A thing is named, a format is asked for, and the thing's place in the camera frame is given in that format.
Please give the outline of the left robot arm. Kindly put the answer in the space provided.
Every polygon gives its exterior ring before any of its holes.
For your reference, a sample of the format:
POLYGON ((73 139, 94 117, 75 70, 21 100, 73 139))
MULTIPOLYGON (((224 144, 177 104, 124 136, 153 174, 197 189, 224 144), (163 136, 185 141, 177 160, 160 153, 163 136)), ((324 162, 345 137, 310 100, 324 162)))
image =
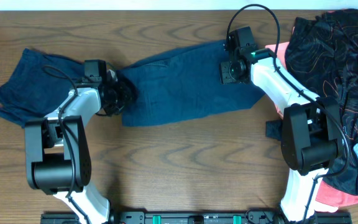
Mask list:
POLYGON ((44 213, 41 223, 119 223, 110 201, 91 181, 85 126, 101 110, 103 116, 121 114, 136 99, 134 85, 104 60, 85 61, 85 74, 77 80, 51 65, 42 70, 68 80, 72 88, 55 110, 25 124, 27 182, 72 212, 44 213))

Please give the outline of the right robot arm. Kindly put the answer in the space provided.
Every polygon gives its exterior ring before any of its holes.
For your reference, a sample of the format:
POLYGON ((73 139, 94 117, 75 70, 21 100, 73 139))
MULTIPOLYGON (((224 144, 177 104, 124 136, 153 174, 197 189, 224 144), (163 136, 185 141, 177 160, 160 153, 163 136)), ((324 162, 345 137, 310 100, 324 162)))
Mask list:
POLYGON ((259 49, 250 27, 228 34, 229 60, 219 66, 221 83, 259 87, 283 115, 282 156, 290 168, 282 214, 277 223, 316 221, 316 195, 334 161, 344 154, 339 105, 309 91, 290 73, 271 49, 259 49))

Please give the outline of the dark blue denim shorts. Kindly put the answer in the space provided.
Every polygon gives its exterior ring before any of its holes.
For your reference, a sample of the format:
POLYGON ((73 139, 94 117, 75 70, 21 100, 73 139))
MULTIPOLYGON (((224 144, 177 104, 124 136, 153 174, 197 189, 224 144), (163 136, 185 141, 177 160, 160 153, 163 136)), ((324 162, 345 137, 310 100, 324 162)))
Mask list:
POLYGON ((137 99, 122 114, 124 126, 156 126, 247 110, 264 92, 254 85, 220 82, 219 64, 228 60, 221 40, 177 48, 118 70, 137 99))

